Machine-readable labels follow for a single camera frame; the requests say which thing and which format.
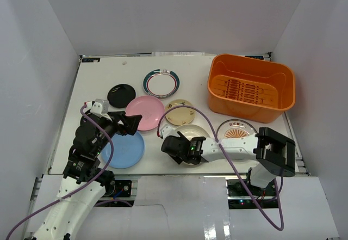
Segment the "cream white plate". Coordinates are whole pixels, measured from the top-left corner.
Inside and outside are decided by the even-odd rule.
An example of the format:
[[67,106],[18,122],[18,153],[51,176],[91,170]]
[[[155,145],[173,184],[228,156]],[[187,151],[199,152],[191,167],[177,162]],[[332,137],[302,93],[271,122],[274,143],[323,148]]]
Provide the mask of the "cream white plate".
[[179,126],[175,128],[171,132],[171,134],[178,137],[179,135],[177,132],[180,132],[188,140],[191,140],[192,138],[195,138],[195,137],[206,137],[206,138],[210,137],[210,135],[204,128],[194,124],[186,124],[186,125]]

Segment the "beige plate with characters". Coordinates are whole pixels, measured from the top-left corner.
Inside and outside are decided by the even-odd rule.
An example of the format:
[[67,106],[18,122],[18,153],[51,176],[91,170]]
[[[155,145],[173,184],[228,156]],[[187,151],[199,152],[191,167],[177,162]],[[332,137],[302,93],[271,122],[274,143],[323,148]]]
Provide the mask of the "beige plate with characters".
[[[191,102],[184,99],[176,99],[170,101],[166,107],[165,111],[178,107],[178,106],[191,106]],[[174,109],[173,111],[166,114],[165,118],[167,121],[175,126],[181,126],[185,124],[191,123],[195,118],[195,111],[190,108],[182,107],[178,109]]]

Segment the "black plate with gold mark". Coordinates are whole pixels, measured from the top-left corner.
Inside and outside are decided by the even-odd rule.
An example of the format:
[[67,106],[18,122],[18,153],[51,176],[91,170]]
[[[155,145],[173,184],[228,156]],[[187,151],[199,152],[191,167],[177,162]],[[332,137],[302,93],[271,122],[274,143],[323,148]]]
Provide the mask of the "black plate with gold mark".
[[126,108],[135,97],[135,89],[128,84],[118,84],[112,87],[107,94],[109,104],[115,108]]

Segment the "pink plastic plate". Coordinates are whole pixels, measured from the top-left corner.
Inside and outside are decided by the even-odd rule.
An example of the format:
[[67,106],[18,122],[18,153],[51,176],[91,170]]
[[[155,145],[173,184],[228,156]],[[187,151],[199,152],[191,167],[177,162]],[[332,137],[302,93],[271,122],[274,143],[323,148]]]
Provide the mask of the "pink plastic plate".
[[141,115],[138,131],[150,131],[158,126],[165,113],[163,103],[152,96],[140,96],[133,99],[126,107],[126,115]]

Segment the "blue plastic plate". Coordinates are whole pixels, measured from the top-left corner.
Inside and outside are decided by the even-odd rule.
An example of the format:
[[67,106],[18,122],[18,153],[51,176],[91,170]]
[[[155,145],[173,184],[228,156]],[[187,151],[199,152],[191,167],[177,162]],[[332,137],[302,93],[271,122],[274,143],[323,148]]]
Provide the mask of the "blue plastic plate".
[[133,136],[115,134],[112,138],[114,153],[109,166],[116,169],[127,169],[139,162],[145,152],[142,135],[136,132]]

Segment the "orange sunburst pattern plate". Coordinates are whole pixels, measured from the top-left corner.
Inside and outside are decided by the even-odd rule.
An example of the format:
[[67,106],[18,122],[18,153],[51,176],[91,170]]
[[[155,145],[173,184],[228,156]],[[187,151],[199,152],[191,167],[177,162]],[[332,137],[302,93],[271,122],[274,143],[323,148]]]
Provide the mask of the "orange sunburst pattern plate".
[[257,130],[247,121],[241,119],[229,119],[224,121],[216,131],[219,140],[225,138],[243,138],[255,135]]

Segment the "green red rimmed white plate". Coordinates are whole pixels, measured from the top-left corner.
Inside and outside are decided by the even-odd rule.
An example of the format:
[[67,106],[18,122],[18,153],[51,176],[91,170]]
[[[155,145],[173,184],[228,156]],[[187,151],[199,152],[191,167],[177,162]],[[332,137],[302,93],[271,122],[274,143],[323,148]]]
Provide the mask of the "green red rimmed white plate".
[[177,92],[180,79],[173,71],[156,69],[144,77],[142,86],[147,95],[166,99]]

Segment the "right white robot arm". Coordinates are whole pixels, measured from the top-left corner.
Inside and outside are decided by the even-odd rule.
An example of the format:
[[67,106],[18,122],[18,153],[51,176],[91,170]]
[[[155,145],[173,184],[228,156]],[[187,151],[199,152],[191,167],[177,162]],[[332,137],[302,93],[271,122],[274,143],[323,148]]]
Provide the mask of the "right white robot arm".
[[250,168],[245,182],[246,191],[257,196],[276,177],[295,176],[295,142],[268,127],[241,138],[186,138],[181,132],[165,126],[157,132],[163,139],[161,151],[177,164],[192,165],[209,163],[221,159],[256,161]]

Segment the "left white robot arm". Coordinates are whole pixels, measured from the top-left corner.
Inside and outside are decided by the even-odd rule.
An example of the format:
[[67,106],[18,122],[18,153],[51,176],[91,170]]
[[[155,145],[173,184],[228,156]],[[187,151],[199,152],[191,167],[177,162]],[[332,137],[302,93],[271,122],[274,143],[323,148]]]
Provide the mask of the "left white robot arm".
[[125,112],[110,112],[107,117],[90,110],[83,114],[57,196],[45,207],[48,214],[30,239],[75,239],[93,206],[115,189],[114,173],[99,167],[98,155],[114,145],[110,141],[114,135],[135,135],[141,118]]

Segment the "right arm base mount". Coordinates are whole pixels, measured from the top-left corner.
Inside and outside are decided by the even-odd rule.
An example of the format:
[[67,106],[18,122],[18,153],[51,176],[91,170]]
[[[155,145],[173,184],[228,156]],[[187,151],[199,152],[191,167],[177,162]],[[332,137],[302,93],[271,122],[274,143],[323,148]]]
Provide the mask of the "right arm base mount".
[[[227,191],[228,196],[231,197],[249,197],[248,193],[246,192],[245,188],[241,185],[240,181],[238,179],[231,179],[227,180]],[[259,188],[250,185],[247,181],[245,181],[248,189],[252,193],[252,195],[257,199],[260,200],[261,198],[266,197],[274,197],[276,196],[276,188],[274,182],[270,182],[266,188]]]

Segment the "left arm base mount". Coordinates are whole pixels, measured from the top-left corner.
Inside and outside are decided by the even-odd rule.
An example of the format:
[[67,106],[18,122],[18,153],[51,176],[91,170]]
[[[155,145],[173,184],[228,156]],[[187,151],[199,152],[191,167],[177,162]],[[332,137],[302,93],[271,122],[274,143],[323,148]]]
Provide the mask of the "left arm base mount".
[[114,180],[106,190],[104,197],[129,198],[132,193],[131,180]]

